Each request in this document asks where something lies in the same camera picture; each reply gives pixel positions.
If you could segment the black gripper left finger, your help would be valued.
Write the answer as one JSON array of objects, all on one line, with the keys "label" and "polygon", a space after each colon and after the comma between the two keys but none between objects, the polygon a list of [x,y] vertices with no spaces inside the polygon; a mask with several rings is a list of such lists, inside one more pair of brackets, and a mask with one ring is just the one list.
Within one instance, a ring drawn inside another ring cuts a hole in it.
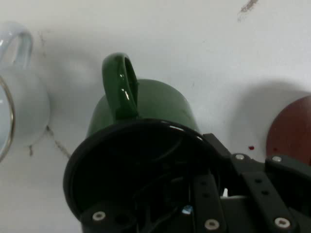
[{"label": "black gripper left finger", "polygon": [[189,186],[189,203],[166,208],[143,201],[101,201],[85,210],[80,222],[84,233],[225,233],[226,221],[215,179],[195,177]]}]

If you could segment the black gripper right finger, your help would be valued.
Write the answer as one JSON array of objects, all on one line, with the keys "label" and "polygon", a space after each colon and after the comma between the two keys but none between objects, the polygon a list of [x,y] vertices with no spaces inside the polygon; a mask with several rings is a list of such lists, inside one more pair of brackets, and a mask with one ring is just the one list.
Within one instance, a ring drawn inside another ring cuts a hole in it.
[{"label": "black gripper right finger", "polygon": [[212,133],[203,135],[211,149],[212,170],[221,192],[230,233],[309,233],[311,168],[285,155],[261,163],[232,154]]}]

